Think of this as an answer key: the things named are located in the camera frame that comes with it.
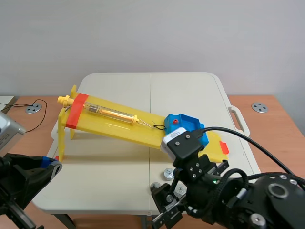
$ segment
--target blue plastic container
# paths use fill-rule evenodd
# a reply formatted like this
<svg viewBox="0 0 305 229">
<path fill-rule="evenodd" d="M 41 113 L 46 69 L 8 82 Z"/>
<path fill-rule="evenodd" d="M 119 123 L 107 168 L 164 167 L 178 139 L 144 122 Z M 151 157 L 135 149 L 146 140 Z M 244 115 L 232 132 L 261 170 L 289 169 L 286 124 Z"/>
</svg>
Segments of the blue plastic container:
<svg viewBox="0 0 305 229">
<path fill-rule="evenodd" d="M 178 129 L 179 127 L 183 127 L 187 131 L 193 131 L 204 128 L 204 124 L 201 124 L 199 122 L 199 119 L 184 114 L 179 114 L 179 115 L 169 114 L 164 120 L 164 125 L 166 128 L 165 135 L 169 134 L 175 129 Z M 206 133 L 204 133 L 204 135 L 202 136 L 201 139 L 199 139 L 199 141 L 204 147 L 208 145 L 209 140 Z"/>
</svg>

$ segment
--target table leg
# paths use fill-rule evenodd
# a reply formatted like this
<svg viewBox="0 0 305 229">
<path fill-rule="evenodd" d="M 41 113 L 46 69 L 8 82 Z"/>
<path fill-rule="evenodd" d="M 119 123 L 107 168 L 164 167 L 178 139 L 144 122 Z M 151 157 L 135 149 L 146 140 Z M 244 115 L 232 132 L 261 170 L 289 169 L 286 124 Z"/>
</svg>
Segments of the table leg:
<svg viewBox="0 0 305 229">
<path fill-rule="evenodd" d="M 76 229 L 75 224 L 73 223 L 70 216 L 67 214 L 56 214 L 54 215 L 60 222 L 63 223 L 68 229 Z"/>
<path fill-rule="evenodd" d="M 147 229 L 148 223 L 147 223 L 147 216 L 140 216 L 141 218 L 141 228 Z"/>
</svg>

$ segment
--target black cable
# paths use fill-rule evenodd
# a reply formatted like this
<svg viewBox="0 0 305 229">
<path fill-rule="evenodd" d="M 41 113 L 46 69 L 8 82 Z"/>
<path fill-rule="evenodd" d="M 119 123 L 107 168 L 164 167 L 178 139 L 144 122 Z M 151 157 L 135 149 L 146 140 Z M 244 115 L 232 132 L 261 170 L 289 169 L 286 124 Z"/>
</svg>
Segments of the black cable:
<svg viewBox="0 0 305 229">
<path fill-rule="evenodd" d="M 4 110 L 6 110 L 6 109 L 8 109 L 8 108 L 11 108 L 11 107 L 25 107 L 25 106 L 33 106 L 34 105 L 34 103 L 36 102 L 36 101 L 44 101 L 43 99 L 36 99 L 32 104 L 14 104 L 14 105 L 9 105 L 9 104 L 3 104 L 3 103 L 0 103 L 1 105 L 6 105 L 6 106 L 9 106 L 9 107 L 6 107 L 6 108 L 4 108 L 4 109 L 2 109 L 1 111 L 4 111 Z M 26 131 L 26 133 L 28 133 L 28 132 L 31 132 L 31 131 L 33 131 L 33 130 L 35 130 L 36 128 L 38 128 L 41 124 L 42 124 L 42 122 L 44 121 L 44 118 L 46 117 L 46 113 L 47 113 L 47 106 L 48 106 L 48 103 L 46 102 L 46 101 L 44 101 L 45 102 L 45 104 L 46 104 L 46 108 L 45 108 L 45 110 L 44 110 L 44 115 L 43 115 L 43 118 L 42 118 L 42 121 L 35 127 L 35 128 L 33 128 L 33 129 L 31 129 L 31 130 L 28 130 L 28 131 Z"/>
<path fill-rule="evenodd" d="M 9 109 L 11 107 L 24 107 L 24 106 L 33 106 L 33 105 L 30 105 L 30 104 L 14 104 L 14 105 L 9 105 L 9 104 L 3 104 L 3 103 L 0 103 L 1 105 L 5 105 L 5 106 L 9 106 L 9 107 L 6 107 L 6 108 L 3 108 L 1 111 L 4 111 L 6 109 Z"/>
<path fill-rule="evenodd" d="M 269 173 L 259 173 L 259 174 L 254 174 L 254 175 L 250 175 L 248 176 L 249 180 L 254 180 L 254 179 L 258 179 L 260 177 L 263 176 L 280 176 L 280 175 L 284 175 L 284 176 L 288 176 L 288 179 L 294 179 L 295 181 L 297 181 L 297 183 L 299 184 L 299 186 L 305 190 L 305 180 L 301 177 L 298 177 L 294 174 L 287 174 L 287 173 L 280 173 L 280 172 L 269 172 Z"/>
<path fill-rule="evenodd" d="M 43 101 L 43 102 L 45 102 L 46 108 L 44 109 L 44 115 L 43 115 L 42 121 L 35 128 L 26 131 L 26 133 L 31 132 L 31 131 L 35 130 L 36 128 L 38 128 L 42 124 L 42 122 L 44 121 L 44 118 L 46 117 L 48 103 L 46 101 L 44 101 L 43 99 L 36 99 L 31 106 L 33 106 L 36 101 Z"/>
<path fill-rule="evenodd" d="M 153 125 L 153 127 L 157 128 L 158 130 L 165 130 L 166 127 L 164 125 Z"/>
<path fill-rule="evenodd" d="M 224 132 L 228 132 L 230 134 L 236 135 L 244 140 L 246 140 L 247 142 L 251 143 L 252 145 L 254 145 L 256 148 L 258 148 L 259 150 L 261 150 L 264 154 L 266 154 L 268 157 L 270 157 L 274 162 L 276 162 L 286 173 L 288 174 L 293 174 L 293 172 L 287 167 L 285 166 L 279 159 L 277 159 L 275 156 L 273 156 L 268 150 L 266 150 L 265 148 L 263 148 L 260 144 L 258 144 L 257 142 L 255 142 L 254 140 L 252 140 L 251 138 L 235 131 L 235 130 L 231 130 L 228 128 L 224 128 L 224 127 L 207 127 L 207 128 L 203 128 L 200 130 L 196 130 L 196 131 L 200 131 L 201 132 L 201 136 L 203 136 L 203 134 L 207 131 L 211 131 L 211 130 L 216 130 L 216 131 L 224 131 Z"/>
<path fill-rule="evenodd" d="M 243 188 L 248 188 L 248 176 L 247 174 L 242 171 L 241 169 L 238 169 L 238 168 L 233 168 L 233 169 L 230 169 L 229 171 L 227 171 L 223 177 L 221 178 L 220 182 L 218 183 L 217 185 L 217 189 L 215 190 L 213 196 L 212 196 L 212 199 L 211 199 L 211 202 L 210 204 L 208 204 L 205 208 L 205 210 L 203 210 L 203 214 L 205 215 L 206 212 L 209 210 L 209 209 L 213 209 L 214 208 L 214 205 L 217 203 L 222 191 L 224 190 L 224 187 L 225 185 L 227 184 L 227 180 L 229 179 L 229 177 L 231 175 L 233 175 L 234 173 L 238 173 L 242 176 L 242 179 L 243 179 Z"/>
</svg>

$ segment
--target white table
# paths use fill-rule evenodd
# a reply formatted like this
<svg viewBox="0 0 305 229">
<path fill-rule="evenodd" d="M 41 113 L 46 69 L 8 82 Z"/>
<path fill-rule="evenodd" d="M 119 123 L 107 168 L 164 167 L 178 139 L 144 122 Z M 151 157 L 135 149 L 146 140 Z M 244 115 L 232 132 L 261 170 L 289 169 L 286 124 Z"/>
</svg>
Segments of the white table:
<svg viewBox="0 0 305 229">
<path fill-rule="evenodd" d="M 78 91 L 157 115 L 182 113 L 206 126 L 235 129 L 232 111 L 249 135 L 240 111 L 231 106 L 219 79 L 210 73 L 94 73 L 83 79 Z M 57 125 L 51 134 L 54 139 L 56 131 Z M 244 140 L 220 135 L 230 151 L 230 168 L 249 175 L 259 172 Z M 54 141 L 48 157 L 57 153 Z M 162 173 L 172 167 L 160 150 L 77 132 L 73 140 L 66 138 L 65 155 L 62 171 L 33 200 L 44 212 L 158 214 L 149 185 L 166 182 Z"/>
</svg>

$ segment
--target red tab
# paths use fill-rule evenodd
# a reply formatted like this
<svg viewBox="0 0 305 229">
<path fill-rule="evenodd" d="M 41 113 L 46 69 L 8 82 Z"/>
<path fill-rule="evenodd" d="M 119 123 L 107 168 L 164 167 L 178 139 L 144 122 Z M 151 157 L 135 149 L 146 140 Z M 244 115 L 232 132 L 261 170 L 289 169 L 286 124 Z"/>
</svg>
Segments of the red tab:
<svg viewBox="0 0 305 229">
<path fill-rule="evenodd" d="M 66 123 L 66 127 L 71 129 L 76 129 L 78 120 L 81 116 L 81 111 L 84 106 L 85 101 L 87 100 L 88 95 L 79 93 L 78 96 L 74 99 L 74 102 L 71 107 L 71 111 Z"/>
<path fill-rule="evenodd" d="M 219 141 L 219 144 L 220 144 L 221 150 L 223 151 L 223 154 L 228 154 L 229 149 L 228 149 L 226 142 Z"/>
</svg>

